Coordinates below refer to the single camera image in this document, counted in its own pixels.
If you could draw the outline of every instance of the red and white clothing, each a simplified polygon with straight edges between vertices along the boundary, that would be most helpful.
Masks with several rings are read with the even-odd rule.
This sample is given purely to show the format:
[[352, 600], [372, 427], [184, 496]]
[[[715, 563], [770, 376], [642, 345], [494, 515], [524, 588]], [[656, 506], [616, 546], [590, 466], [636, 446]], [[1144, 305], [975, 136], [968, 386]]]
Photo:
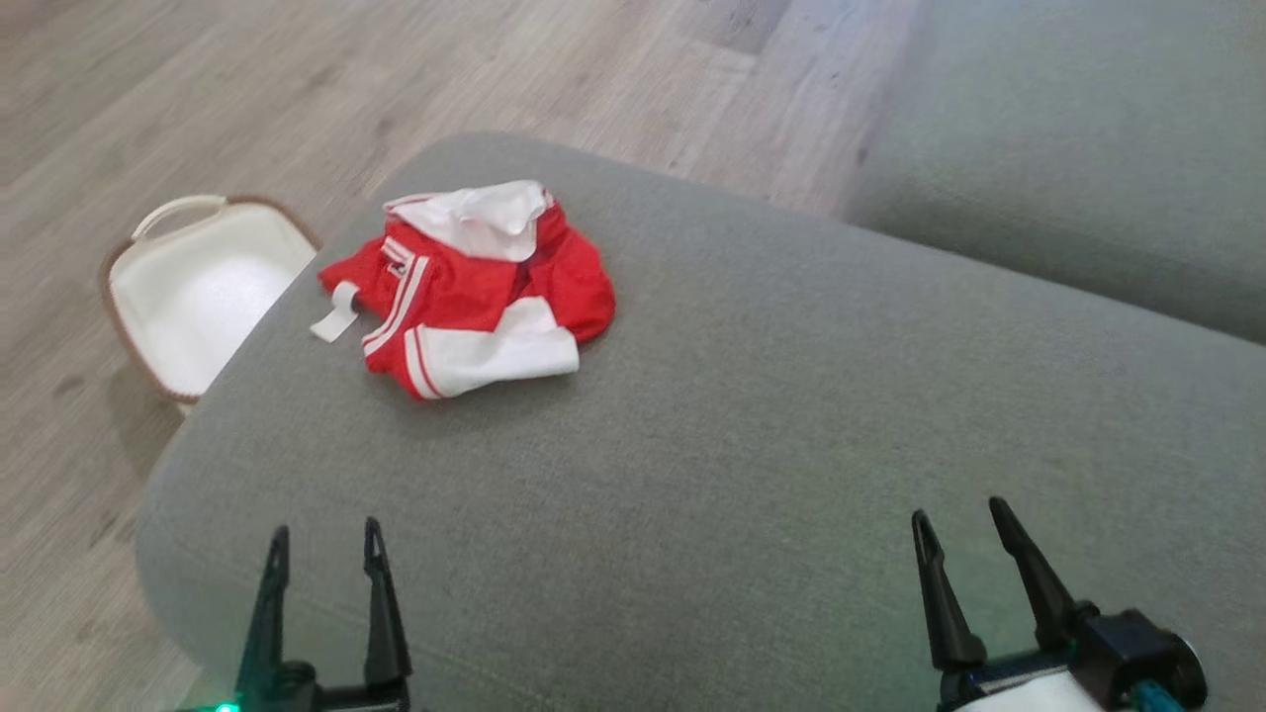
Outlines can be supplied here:
[[401, 198], [386, 212], [381, 237], [319, 276], [382, 319], [365, 364], [415, 398], [573, 372], [577, 345], [615, 314], [598, 250], [536, 181]]

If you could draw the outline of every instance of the wooden floor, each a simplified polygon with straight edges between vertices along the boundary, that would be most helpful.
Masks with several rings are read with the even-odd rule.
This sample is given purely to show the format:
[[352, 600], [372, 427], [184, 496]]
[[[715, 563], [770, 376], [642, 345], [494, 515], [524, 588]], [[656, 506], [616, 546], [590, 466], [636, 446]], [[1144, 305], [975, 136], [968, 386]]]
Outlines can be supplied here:
[[199, 674], [132, 559], [180, 421], [97, 295], [144, 213], [257, 193], [333, 234], [422, 147], [503, 129], [838, 217], [915, 3], [6, 3], [0, 707], [161, 709]]

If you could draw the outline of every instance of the sofa cushion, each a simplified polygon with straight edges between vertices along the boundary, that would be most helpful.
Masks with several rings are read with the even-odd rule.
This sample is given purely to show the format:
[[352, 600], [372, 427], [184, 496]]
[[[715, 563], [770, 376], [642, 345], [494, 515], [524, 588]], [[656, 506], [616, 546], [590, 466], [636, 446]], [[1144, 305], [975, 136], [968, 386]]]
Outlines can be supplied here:
[[1266, 343], [1266, 4], [927, 13], [851, 222]]
[[[619, 295], [572, 376], [410, 400], [334, 345], [315, 270], [382, 200], [534, 177]], [[1266, 350], [570, 149], [468, 136], [410, 162], [251, 334], [148, 483], [165, 630], [230, 679], [268, 537], [287, 655], [353, 682], [361, 527], [384, 527], [428, 709], [925, 709], [927, 507], [976, 631], [1032, 646], [1008, 497], [1075, 594], [1138, 606], [1247, 708]]]

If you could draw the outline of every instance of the laundry basket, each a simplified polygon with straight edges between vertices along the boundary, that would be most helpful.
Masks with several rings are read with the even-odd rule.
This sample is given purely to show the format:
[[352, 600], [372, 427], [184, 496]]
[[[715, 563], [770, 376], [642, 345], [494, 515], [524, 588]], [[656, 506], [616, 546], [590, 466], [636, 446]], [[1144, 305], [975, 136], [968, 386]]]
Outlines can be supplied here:
[[[194, 210], [210, 214], [151, 234]], [[187, 413], [318, 247], [270, 200], [181, 198], [146, 217], [106, 257], [103, 299], [137, 362]]]

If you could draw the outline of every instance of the gray fabric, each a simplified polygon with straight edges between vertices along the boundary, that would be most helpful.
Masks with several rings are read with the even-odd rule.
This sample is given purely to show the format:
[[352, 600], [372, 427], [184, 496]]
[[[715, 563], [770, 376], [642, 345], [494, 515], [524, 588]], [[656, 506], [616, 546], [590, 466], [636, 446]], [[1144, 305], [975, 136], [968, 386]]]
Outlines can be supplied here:
[[309, 336], [309, 270], [148, 485], [142, 582], [196, 660], [237, 665], [286, 522], [287, 651], [354, 678], [373, 514], [427, 708], [929, 709], [910, 512], [1001, 654], [1032, 644], [1001, 494], [1075, 593], [1199, 646], [1210, 709], [1260, 698], [1266, 350], [509, 137], [438, 144], [375, 204], [519, 177], [604, 252], [613, 328], [573, 376], [415, 403], [365, 372], [372, 323]]
[[849, 222], [1266, 343], [1266, 3], [925, 20]]

